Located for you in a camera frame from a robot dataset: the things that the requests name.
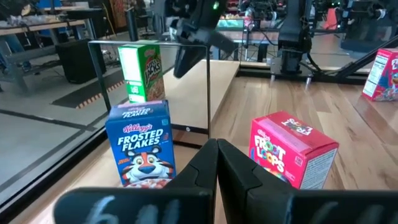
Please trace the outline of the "black floor mat striped edge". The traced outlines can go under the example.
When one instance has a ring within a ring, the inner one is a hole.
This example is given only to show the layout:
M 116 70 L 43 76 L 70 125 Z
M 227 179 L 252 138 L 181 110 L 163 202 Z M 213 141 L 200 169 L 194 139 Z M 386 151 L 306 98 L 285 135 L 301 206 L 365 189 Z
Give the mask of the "black floor mat striped edge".
M 118 70 L 104 77 L 104 84 L 108 93 L 123 86 L 124 77 L 122 71 Z M 53 101 L 52 105 L 62 106 L 66 108 L 82 109 L 102 97 L 103 96 L 100 84 L 98 81 L 95 81 Z

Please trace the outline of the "red Froot Loops cereal box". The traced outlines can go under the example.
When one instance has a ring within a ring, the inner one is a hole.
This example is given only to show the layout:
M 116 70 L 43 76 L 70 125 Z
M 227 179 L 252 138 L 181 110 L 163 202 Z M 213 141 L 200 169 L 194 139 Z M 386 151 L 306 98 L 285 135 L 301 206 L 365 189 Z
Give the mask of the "red Froot Loops cereal box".
M 371 101 L 398 101 L 398 48 L 377 51 L 362 95 Z
M 251 122 L 249 157 L 296 189 L 322 189 L 339 146 L 285 111 Z

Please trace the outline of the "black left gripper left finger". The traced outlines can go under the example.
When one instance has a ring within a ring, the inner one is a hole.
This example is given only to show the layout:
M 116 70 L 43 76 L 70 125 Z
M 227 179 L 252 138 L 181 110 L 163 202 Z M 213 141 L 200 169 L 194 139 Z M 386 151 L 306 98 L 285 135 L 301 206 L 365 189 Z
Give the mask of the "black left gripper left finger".
M 218 143 L 209 139 L 162 189 L 83 187 L 55 204 L 55 224 L 212 224 Z

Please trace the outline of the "background workbench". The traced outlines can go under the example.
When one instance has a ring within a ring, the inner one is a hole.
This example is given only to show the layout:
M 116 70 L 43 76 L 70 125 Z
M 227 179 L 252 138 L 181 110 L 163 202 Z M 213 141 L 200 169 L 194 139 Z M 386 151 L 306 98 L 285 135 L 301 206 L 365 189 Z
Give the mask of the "background workbench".
M 234 42 L 234 52 L 227 54 L 223 50 L 213 50 L 213 58 L 248 62 L 266 62 L 268 57 L 277 55 L 277 41 L 281 20 L 255 20 L 247 28 L 245 20 L 221 19 L 216 30 Z

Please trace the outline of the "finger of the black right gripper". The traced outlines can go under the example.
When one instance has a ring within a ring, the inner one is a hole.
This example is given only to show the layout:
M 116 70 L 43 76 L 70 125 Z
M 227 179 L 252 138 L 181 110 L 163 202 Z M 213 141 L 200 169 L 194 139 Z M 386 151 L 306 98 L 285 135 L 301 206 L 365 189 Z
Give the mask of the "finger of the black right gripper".
M 177 50 L 174 77 L 182 78 L 193 66 L 205 58 L 206 48 L 183 46 Z
M 225 52 L 234 52 L 236 48 L 232 39 L 217 31 L 210 33 L 208 43 Z

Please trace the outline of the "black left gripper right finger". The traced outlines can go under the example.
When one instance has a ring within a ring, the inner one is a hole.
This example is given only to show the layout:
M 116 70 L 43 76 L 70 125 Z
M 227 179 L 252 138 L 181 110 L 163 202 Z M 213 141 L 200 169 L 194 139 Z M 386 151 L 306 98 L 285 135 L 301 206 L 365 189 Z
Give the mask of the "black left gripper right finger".
M 398 224 L 398 191 L 298 190 L 218 139 L 228 224 Z

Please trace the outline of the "wooden shelf with black frame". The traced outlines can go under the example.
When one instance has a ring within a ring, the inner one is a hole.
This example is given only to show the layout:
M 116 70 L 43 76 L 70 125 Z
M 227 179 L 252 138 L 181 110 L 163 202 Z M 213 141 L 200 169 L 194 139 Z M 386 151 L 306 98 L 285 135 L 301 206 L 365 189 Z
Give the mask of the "wooden shelf with black frame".
M 182 78 L 174 77 L 174 66 L 179 44 L 139 40 L 137 42 L 94 40 L 91 49 L 104 45 L 120 47 L 126 44 L 154 44 L 160 47 L 164 71 L 165 97 L 169 102 L 172 127 L 208 138 L 211 125 L 239 68 L 237 61 L 212 60 L 210 50 Z

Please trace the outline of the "black equipment case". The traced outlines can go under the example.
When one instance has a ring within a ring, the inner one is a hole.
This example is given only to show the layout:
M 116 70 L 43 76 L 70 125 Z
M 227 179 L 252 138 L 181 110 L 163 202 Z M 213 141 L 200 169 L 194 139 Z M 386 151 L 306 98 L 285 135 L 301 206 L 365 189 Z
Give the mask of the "black equipment case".
M 55 46 L 69 83 L 82 84 L 96 78 L 89 41 L 89 39 L 81 39 Z

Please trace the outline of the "blue Frosted Flakes cereal box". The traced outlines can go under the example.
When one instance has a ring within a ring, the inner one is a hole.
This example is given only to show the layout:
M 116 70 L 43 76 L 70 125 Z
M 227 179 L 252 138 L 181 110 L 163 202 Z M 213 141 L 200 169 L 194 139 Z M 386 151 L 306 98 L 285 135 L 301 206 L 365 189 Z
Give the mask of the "blue Frosted Flakes cereal box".
M 168 101 L 115 105 L 105 127 L 123 186 L 161 189 L 176 176 Z

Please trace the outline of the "background robot station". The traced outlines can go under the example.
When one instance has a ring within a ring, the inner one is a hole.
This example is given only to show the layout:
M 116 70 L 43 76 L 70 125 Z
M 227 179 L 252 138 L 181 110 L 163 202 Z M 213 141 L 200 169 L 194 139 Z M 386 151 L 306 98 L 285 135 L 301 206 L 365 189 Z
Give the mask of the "background robot station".
M 398 35 L 398 0 L 344 0 L 336 14 L 343 50 L 366 53 Z

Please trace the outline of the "wooden top desk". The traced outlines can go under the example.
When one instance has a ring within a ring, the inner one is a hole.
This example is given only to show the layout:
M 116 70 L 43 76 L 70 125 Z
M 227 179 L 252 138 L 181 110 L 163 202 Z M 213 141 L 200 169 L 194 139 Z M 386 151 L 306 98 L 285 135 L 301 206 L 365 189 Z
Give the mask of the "wooden top desk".
M 65 22 L 45 23 L 32 26 L 0 29 L 0 55 L 2 55 L 4 58 L 4 66 L 8 68 L 8 73 L 6 75 L 3 74 L 2 71 L 0 71 L 0 82 L 14 83 L 21 89 L 23 93 L 27 93 L 28 87 L 24 80 L 25 76 L 33 75 L 37 72 L 43 72 L 44 70 L 57 67 L 60 65 L 60 61 L 53 60 L 45 62 L 42 65 L 33 66 L 32 69 L 28 72 L 24 72 L 19 69 L 17 64 L 56 54 L 55 46 L 59 43 L 59 38 L 57 36 L 58 28 L 71 29 L 75 38 L 79 40 L 85 38 L 83 27 L 86 27 L 88 29 L 89 38 L 96 38 L 90 19 L 71 20 Z M 42 47 L 39 49 L 26 50 L 25 52 L 13 53 L 10 50 L 6 40 L 4 39 L 4 36 L 9 34 L 38 32 L 41 30 L 48 30 L 50 32 L 50 37 L 53 41 L 53 45 L 48 47 Z

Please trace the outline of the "green Apple Jacks cereal box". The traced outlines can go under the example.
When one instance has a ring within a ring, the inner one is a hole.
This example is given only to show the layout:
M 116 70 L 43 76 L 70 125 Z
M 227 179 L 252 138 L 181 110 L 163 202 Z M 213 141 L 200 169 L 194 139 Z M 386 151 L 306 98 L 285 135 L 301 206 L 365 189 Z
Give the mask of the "green Apple Jacks cereal box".
M 164 99 L 160 47 L 154 44 L 126 44 L 118 47 L 118 53 L 129 102 Z

